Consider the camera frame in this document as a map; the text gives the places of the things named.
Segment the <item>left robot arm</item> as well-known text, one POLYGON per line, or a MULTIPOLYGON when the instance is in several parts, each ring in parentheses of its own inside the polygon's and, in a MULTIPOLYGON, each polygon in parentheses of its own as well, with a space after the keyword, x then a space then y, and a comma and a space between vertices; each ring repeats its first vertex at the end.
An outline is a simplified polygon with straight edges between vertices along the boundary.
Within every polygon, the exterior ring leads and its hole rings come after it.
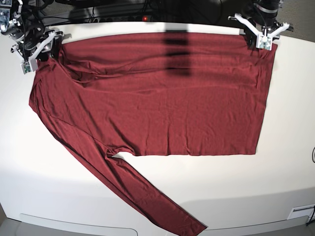
POLYGON ((244 36, 249 48, 270 51, 273 41, 278 40, 282 32, 294 31, 291 24, 277 20, 282 4, 282 0, 251 0, 242 8, 241 13, 228 16, 228 20, 243 25, 240 34, 244 36))

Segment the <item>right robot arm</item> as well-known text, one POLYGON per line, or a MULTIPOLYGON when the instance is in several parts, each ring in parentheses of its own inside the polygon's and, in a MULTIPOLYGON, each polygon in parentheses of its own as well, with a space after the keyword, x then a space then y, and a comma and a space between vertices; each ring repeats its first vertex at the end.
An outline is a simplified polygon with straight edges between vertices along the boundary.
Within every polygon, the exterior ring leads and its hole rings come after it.
POLYGON ((35 72, 38 61, 59 56, 64 33, 49 30, 39 15, 52 3, 52 0, 44 0, 42 4, 29 4, 28 0, 0 2, 0 34, 15 42, 10 51, 19 58, 24 74, 35 72))

